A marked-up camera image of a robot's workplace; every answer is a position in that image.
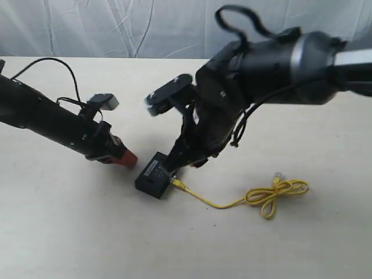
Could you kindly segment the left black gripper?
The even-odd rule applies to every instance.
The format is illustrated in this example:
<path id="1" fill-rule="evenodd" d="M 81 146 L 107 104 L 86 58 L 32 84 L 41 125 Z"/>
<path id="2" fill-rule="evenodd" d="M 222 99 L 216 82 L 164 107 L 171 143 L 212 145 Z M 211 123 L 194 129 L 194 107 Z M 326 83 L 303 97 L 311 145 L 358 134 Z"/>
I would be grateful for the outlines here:
<path id="1" fill-rule="evenodd" d="M 135 167 L 138 157 L 132 153 L 122 140 L 111 133 L 111 125 L 105 121 L 87 139 L 90 150 L 85 158 L 106 164 L 119 164 L 129 169 Z"/>

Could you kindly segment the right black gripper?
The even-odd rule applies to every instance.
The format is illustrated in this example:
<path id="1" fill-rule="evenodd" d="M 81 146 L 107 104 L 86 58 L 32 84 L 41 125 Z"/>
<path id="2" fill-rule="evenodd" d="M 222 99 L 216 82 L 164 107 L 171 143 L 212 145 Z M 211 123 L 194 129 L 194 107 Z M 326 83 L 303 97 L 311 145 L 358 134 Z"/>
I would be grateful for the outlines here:
<path id="1" fill-rule="evenodd" d="M 187 109 L 181 136 L 163 162 L 163 169 L 172 173 L 219 153 L 230 140 L 243 111 L 240 103 L 219 107 L 203 99 L 194 101 Z"/>

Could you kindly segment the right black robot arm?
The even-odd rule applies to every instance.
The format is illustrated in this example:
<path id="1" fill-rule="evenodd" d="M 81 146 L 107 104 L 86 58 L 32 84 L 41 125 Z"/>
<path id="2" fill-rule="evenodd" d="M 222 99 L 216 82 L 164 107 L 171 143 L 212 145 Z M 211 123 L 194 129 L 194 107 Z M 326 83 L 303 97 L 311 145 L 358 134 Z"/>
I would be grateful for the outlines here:
<path id="1" fill-rule="evenodd" d="M 182 89 L 183 124 L 164 163 L 167 172 L 200 167 L 238 146 L 252 113 L 265 103 L 323 105 L 339 92 L 371 95 L 371 49 L 320 31 L 239 49 L 226 45 Z"/>

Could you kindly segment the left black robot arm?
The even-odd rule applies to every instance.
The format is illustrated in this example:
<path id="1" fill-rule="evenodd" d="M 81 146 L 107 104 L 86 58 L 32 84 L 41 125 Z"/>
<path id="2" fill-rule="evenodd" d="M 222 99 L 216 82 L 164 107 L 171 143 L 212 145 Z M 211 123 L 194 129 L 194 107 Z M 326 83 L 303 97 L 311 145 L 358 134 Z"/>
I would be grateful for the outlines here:
<path id="1" fill-rule="evenodd" d="M 1 76 L 1 122 L 27 129 L 103 164 L 133 168 L 138 158 L 112 134 L 111 124 L 94 117 L 119 105 L 110 93 L 93 95 L 87 102 L 59 97 L 52 101 L 17 78 L 41 59 L 32 61 L 11 78 Z"/>

